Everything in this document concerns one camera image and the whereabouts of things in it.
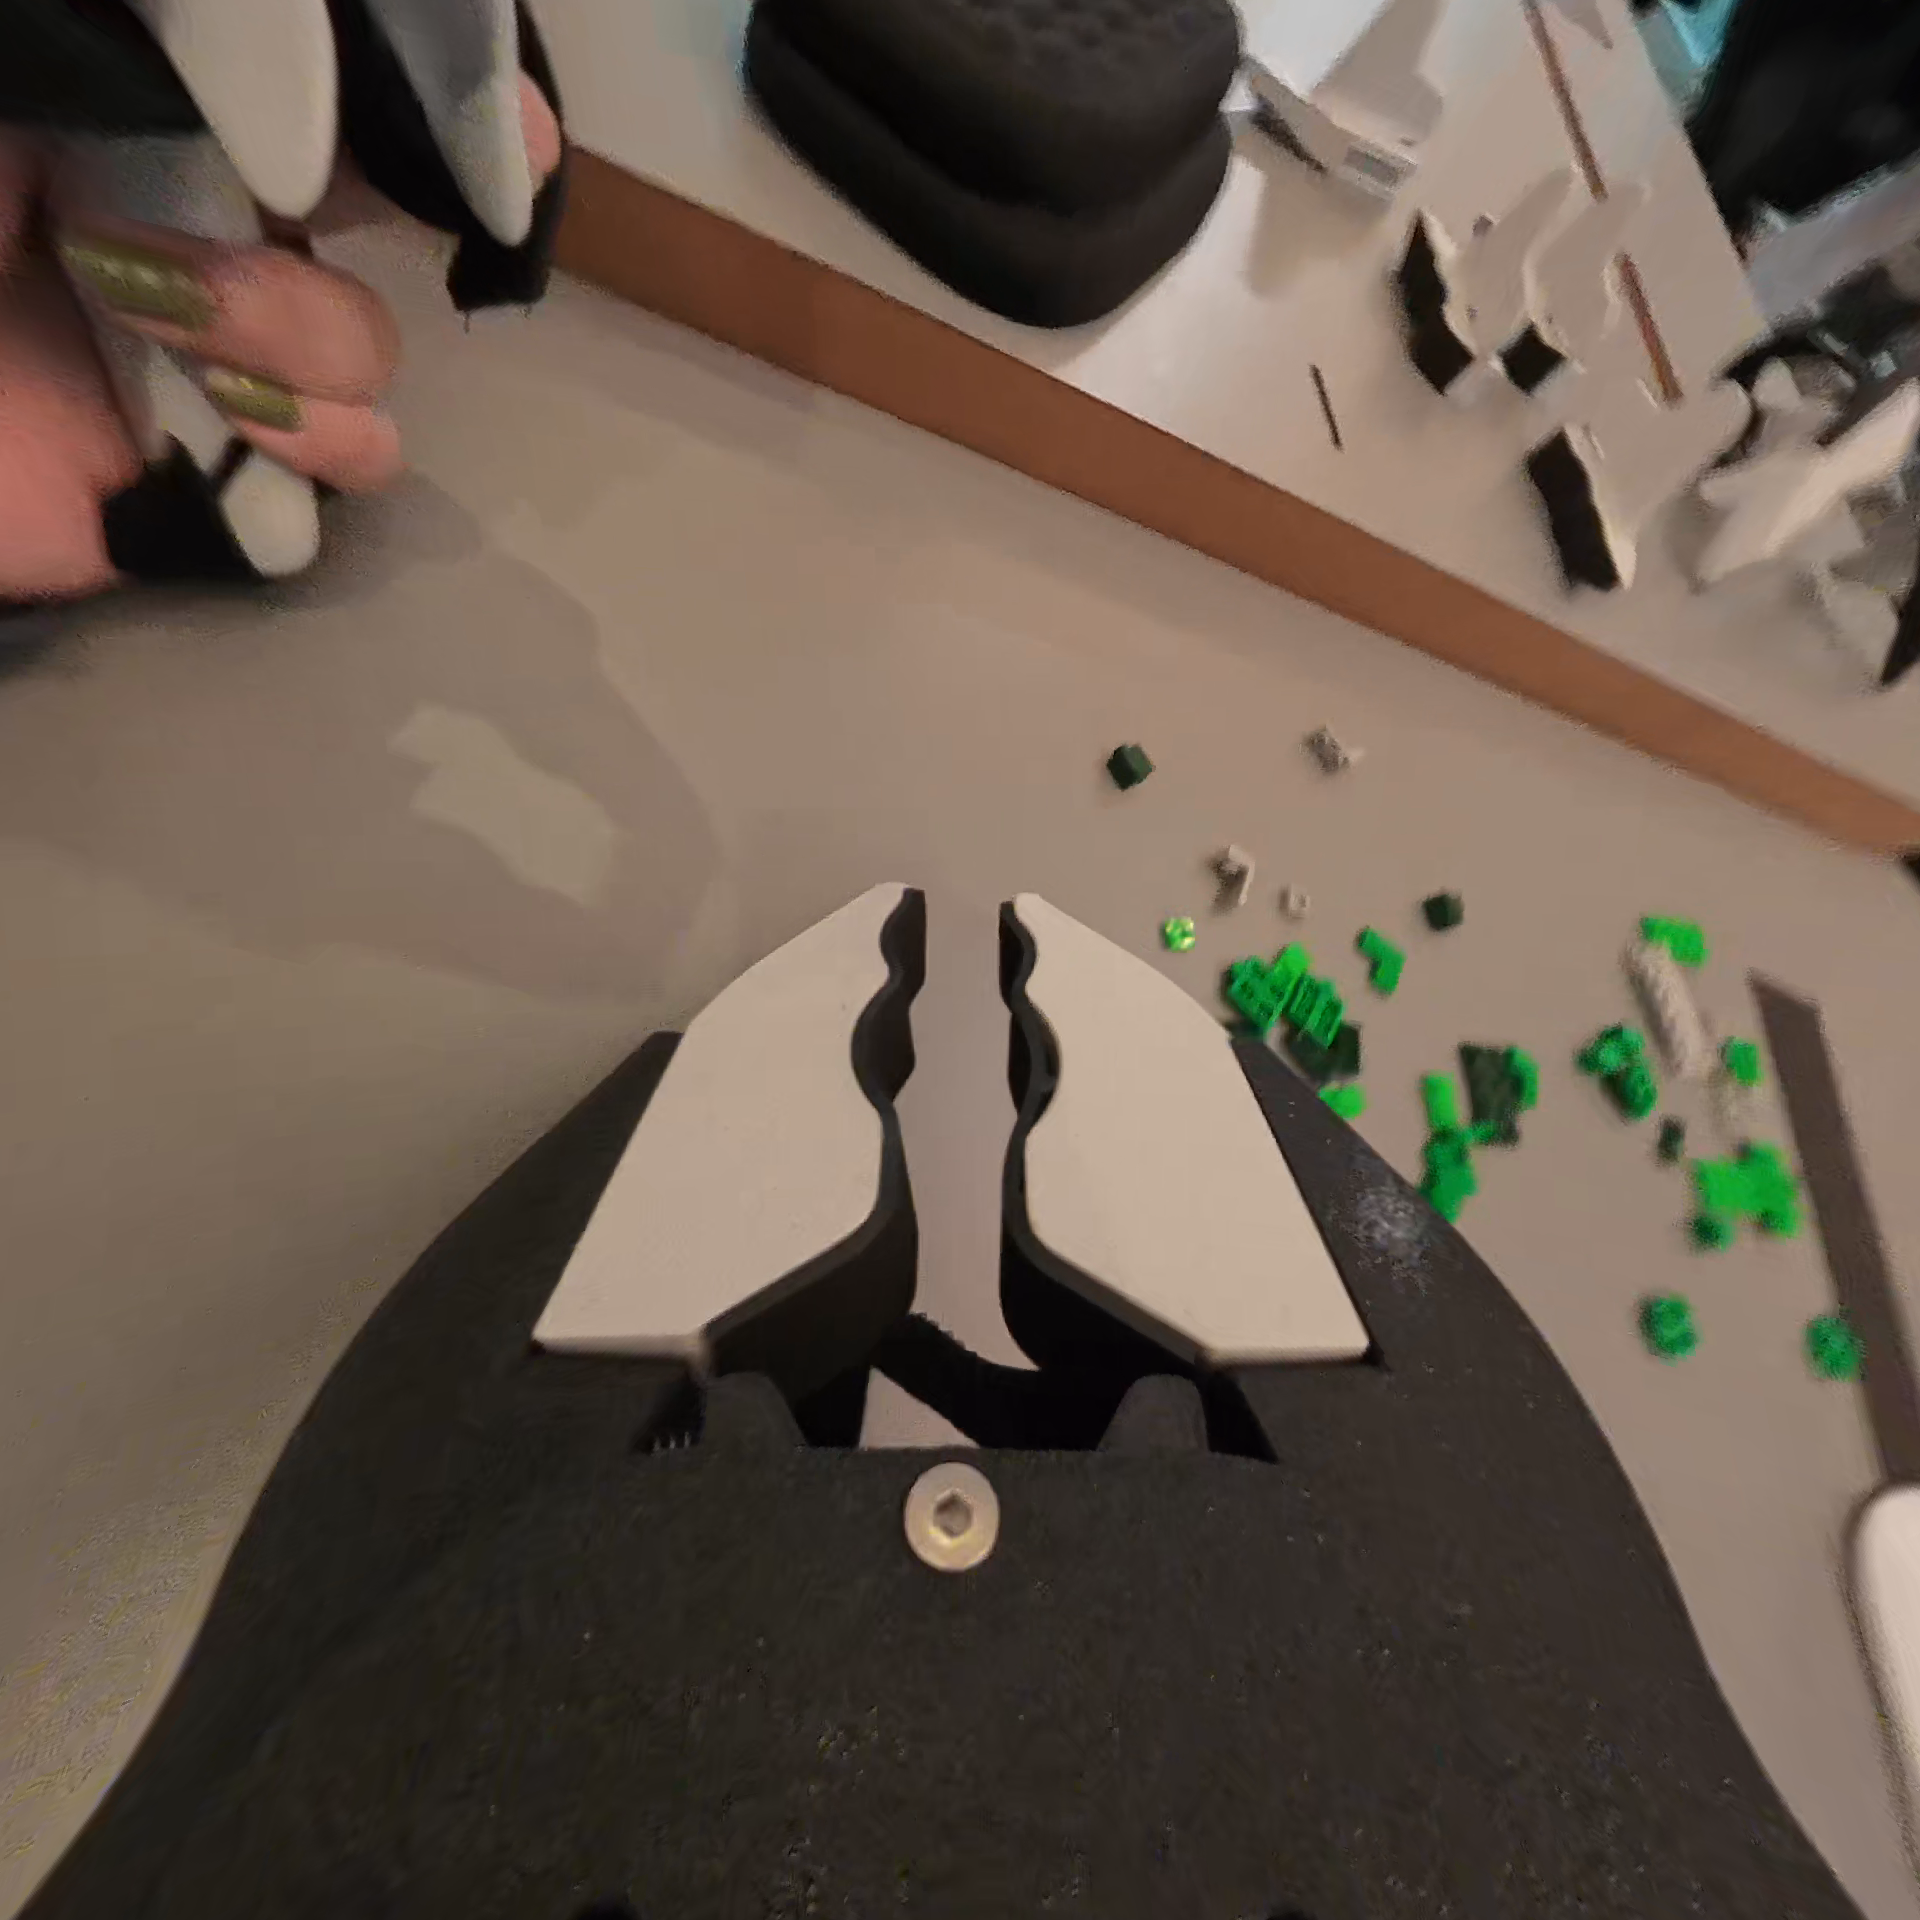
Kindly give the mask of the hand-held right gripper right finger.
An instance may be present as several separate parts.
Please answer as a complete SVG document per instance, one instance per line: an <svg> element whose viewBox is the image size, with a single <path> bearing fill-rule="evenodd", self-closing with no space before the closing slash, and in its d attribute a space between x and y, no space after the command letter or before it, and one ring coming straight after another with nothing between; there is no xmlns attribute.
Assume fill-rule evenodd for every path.
<svg viewBox="0 0 1920 1920"><path fill-rule="evenodd" d="M1149 956L1045 897L1000 908L1015 1141L1000 1313L1065 1292L1089 1336L1188 1374L1346 1366L1374 1336L1231 1035Z"/></svg>

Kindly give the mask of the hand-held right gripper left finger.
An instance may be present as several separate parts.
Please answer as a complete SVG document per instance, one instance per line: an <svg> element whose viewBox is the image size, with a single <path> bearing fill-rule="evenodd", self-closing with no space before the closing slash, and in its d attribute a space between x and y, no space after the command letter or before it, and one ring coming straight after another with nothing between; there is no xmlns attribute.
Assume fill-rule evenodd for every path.
<svg viewBox="0 0 1920 1920"><path fill-rule="evenodd" d="M925 897L869 883L671 1043L528 1342L692 1374L866 1374L915 1305Z"/></svg>

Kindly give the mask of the grey desk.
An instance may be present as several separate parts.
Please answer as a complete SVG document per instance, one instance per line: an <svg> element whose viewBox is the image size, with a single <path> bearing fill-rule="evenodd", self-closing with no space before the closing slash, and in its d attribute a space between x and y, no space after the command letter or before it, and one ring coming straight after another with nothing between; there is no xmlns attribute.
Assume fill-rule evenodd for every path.
<svg viewBox="0 0 1920 1920"><path fill-rule="evenodd" d="M1366 1916L1488 1916L1491 1835L1575 1848L1491 1787L1470 1601L1530 1597L1631 1665L1548 1410L1470 1327L1455 1246L1394 1174L1426 1065L1523 1043L1541 1110L1482 1161L1470 1251L1612 1435L1711 1683L1862 1916L1912 1916L1837 1541L1876 1447L1804 1366L1815 1231L1692 1255L1680 1170L1575 1050L1625 1013L1643 908L1815 1002L1865 1185L1912 1281L1912 877L1837 856L1598 731L1362 635L944 442L805 390L588 289L466 330L401 236L412 471L316 585L133 595L9 672L9 1916L294 1916L269 1868L333 1798L581 1748L581 1817L635 1835L537 1892L497 1838L412 1886L332 1838L310 1916L1250 1916L1336 1868ZM1366 761L1325 773L1302 731ZM1115 793L1109 749L1154 782ZM1000 1556L936 1579L905 1489L944 1422L891 1376L866 1451L790 1495L646 1451L674 1366L537 1359L650 1061L749 961L869 883L925 897L905 1151L915 1313L1000 1321L1015 1141L1000 901L1045 897L1171 975L1279 942L1203 921L1205 856L1302 877L1302 942L1407 930L1362 991L1362 1174L1336 1219L1407 1301L1382 1388L1470 1342L1423 1451L1523 1478L1499 1541L1415 1504L1423 1579L1308 1677L1392 1692L1430 1653L1449 1720L1346 1720L1351 1817L1301 1852L1315 1756L1279 1672L1330 1478L1023 1460ZM1426 930L1423 901L1462 897ZM1656 1359L1637 1305L1692 1305Z"/></svg>

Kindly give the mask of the person's left hand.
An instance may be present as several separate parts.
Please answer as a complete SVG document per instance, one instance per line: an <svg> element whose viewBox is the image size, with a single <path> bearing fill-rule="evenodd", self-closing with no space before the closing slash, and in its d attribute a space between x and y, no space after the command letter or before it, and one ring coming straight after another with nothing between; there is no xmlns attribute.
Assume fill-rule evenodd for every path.
<svg viewBox="0 0 1920 1920"><path fill-rule="evenodd" d="M145 454L113 390L93 326L179 345L211 415L341 497L397 478L397 326L363 282L275 242L211 242L133 218L49 214L28 137L0 145L0 592L75 602L119 585L105 504Z"/></svg>

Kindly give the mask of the scatter of green toy bricks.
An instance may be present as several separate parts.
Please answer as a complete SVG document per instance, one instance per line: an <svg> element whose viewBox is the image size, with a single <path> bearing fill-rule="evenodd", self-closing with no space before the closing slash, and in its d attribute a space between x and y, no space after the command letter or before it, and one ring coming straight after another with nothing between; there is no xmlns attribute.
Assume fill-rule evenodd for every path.
<svg viewBox="0 0 1920 1920"><path fill-rule="evenodd" d="M1136 793L1154 782L1154 758L1143 743L1109 749L1109 782L1115 793ZM1426 930L1462 929L1462 897L1426 897L1423 901ZM1163 953L1194 942L1194 921L1171 914L1157 929ZM1705 971L1705 930L1692 921L1643 914L1631 936L1671 942L1678 961ZM1351 930L1351 953L1366 961L1374 991L1401 986L1401 942L1377 929ZM1339 1122L1366 1116L1366 1083L1362 1083L1362 1025L1346 1016L1339 986L1308 961L1308 953L1293 936L1273 956L1231 956L1217 975L1224 1013L1293 1052L1302 1065L1308 1092L1325 1110ZM1762 1043L1748 1035L1720 1035L1720 1065L1705 1083L1723 1092L1754 1092L1769 1078ZM1620 1122L1656 1116L1656 1166L1688 1161L1688 1122L1666 1110L1666 1078L1678 1078L1655 1043L1655 1025L1605 1025L1575 1065L1612 1098ZM1541 1106L1541 1065L1519 1043L1455 1043L1455 1071L1426 1071L1423 1078L1423 1110L1426 1110L1426 1141L1423 1141L1423 1194L1436 1219L1455 1224L1455 1211L1476 1198L1476 1151L1488 1148L1519 1148L1523 1116ZM1692 1211L1688 1211L1688 1246L1692 1251L1723 1251L1736 1231L1762 1240L1800 1240L1804 1231L1804 1191L1800 1170L1776 1141L1736 1141L1720 1161L1688 1166ZM1692 1354L1692 1305L1656 1292L1637 1305L1637 1342L1656 1359L1688 1359ZM1804 1321L1804 1359L1815 1376L1862 1376L1865 1342L1839 1313L1822 1313Z"/></svg>

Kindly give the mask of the long grey toy brick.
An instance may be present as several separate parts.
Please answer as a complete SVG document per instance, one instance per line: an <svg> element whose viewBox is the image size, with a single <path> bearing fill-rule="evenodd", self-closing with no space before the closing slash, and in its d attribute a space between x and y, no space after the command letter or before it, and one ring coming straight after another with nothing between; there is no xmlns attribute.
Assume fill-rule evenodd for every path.
<svg viewBox="0 0 1920 1920"><path fill-rule="evenodd" d="M1671 942L1656 942L1656 936L1631 936L1620 953L1620 971L1637 991L1637 1013L1655 1025L1666 1065L1680 1083L1705 1083L1720 1065L1720 1050L1711 1050L1711 1025L1700 1016L1700 1002L1692 1002L1692 971L1678 961Z"/></svg>

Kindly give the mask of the black cushioned seat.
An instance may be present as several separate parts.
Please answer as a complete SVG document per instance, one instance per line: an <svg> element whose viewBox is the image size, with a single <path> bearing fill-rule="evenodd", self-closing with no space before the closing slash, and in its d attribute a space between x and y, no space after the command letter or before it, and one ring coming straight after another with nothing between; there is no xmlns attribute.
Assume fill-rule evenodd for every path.
<svg viewBox="0 0 1920 1920"><path fill-rule="evenodd" d="M745 93L782 145L959 300L1103 326L1231 171L1224 0L759 0Z"/></svg>

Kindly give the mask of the white book stand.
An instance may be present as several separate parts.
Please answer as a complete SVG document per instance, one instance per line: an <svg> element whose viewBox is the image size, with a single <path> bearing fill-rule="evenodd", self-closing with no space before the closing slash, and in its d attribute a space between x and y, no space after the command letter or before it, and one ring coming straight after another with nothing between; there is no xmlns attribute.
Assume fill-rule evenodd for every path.
<svg viewBox="0 0 1920 1920"><path fill-rule="evenodd" d="M1848 1597L1899 1817L1920 1822L1920 1489L1886 1480L1848 1531Z"/></svg>

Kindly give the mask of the white and black parts pile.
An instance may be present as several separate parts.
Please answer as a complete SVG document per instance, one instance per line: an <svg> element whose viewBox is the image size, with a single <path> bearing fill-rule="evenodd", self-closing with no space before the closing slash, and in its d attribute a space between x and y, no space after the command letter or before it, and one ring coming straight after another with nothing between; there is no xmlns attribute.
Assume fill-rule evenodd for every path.
<svg viewBox="0 0 1920 1920"><path fill-rule="evenodd" d="M1876 692L1912 674L1912 302L1886 345L1793 326L1680 395L1605 374L1625 330L1620 230L1643 191L1575 201L1535 180L1499 218L1449 236L1415 214L1394 260L1401 356L1430 395L1482 380L1541 395L1575 380L1568 420L1523 454L1523 489L1568 592L1625 592L1643 529L1692 498L1692 592L1793 565L1815 617L1856 643Z"/></svg>

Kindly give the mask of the thin brown rod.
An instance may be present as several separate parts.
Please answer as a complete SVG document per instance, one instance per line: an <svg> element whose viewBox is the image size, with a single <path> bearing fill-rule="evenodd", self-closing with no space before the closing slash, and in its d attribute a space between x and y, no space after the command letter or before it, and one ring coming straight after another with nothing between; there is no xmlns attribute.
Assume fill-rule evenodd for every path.
<svg viewBox="0 0 1920 1920"><path fill-rule="evenodd" d="M1553 0L1553 13L1575 19L1587 39L1598 39L1598 41L1612 51L1612 29L1605 29L1598 9L1560 9L1560 0ZM1598 145L1590 145L1590 130L1587 130L1587 118L1576 118L1576 95L1575 95L1560 41L1553 41L1553 29L1548 29L1548 9L1541 9L1541 0L1523 0L1523 23L1530 23L1535 61L1541 61L1541 73L1548 73L1548 93L1553 93L1553 110L1560 110L1560 130L1568 130L1568 141L1575 141L1575 166L1576 166L1590 201L1598 201L1598 210L1620 210L1620 191L1612 191L1612 180L1605 180L1605 166L1598 166ZM1631 330L1637 330L1637 345L1643 345L1656 405L1680 405L1680 380L1678 380L1678 366L1671 366L1671 345L1666 345L1656 315L1655 315L1655 302L1643 302L1643 282L1637 282L1637 270L1631 270L1625 248L1613 259L1613 289L1620 289L1620 302L1625 302L1625 315L1631 315Z"/></svg>

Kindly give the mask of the white box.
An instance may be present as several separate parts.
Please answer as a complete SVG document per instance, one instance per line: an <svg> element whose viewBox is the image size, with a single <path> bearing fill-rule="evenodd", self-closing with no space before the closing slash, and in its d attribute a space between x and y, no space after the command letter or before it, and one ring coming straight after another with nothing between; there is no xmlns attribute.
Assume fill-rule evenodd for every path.
<svg viewBox="0 0 1920 1920"><path fill-rule="evenodd" d="M1392 201L1443 118L1426 80L1436 0L1243 0L1253 121L1308 171Z"/></svg>

